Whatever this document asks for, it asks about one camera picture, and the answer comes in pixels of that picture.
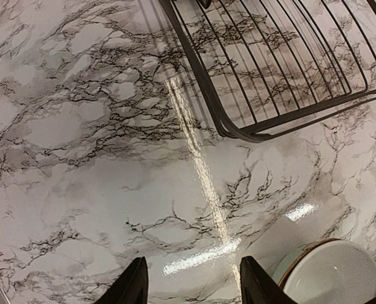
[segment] black wire rack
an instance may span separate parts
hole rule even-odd
[[[359,2],[376,31],[376,2]],[[160,4],[221,136],[265,141],[376,99],[376,43],[351,1]]]

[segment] bowl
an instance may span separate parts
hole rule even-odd
[[[291,251],[273,279],[299,304],[363,304],[376,296],[373,258],[360,245],[340,239]]]

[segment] bowl rim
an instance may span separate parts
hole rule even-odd
[[[292,265],[288,269],[289,271],[287,273],[285,273],[285,275],[284,275],[284,276],[286,276],[286,278],[284,279],[284,277],[283,277],[282,282],[280,281],[280,287],[284,290],[284,292],[285,293],[288,292],[288,289],[287,289],[288,284],[287,283],[292,278],[292,276],[294,276],[294,274],[296,273],[297,270],[299,270],[316,253],[318,253],[318,252],[320,252],[324,249],[333,247],[333,246],[347,246],[347,247],[352,247],[352,248],[359,250],[360,252],[364,253],[366,255],[366,257],[372,262],[372,265],[375,267],[375,270],[376,270],[376,264],[375,264],[373,257],[361,245],[359,245],[355,242],[352,242],[352,241],[345,241],[345,240],[342,240],[342,239],[328,239],[328,240],[325,240],[325,241],[322,241],[322,242],[316,244],[314,247],[310,248],[310,250],[307,250],[303,255],[301,255],[299,259],[296,259],[296,261],[294,263],[292,263]]]

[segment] white marble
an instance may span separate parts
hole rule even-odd
[[[222,139],[183,59],[155,1],[0,1],[12,304],[93,303],[139,256],[150,303],[238,304],[246,255],[272,270],[329,237],[376,252],[376,101],[261,144]]]

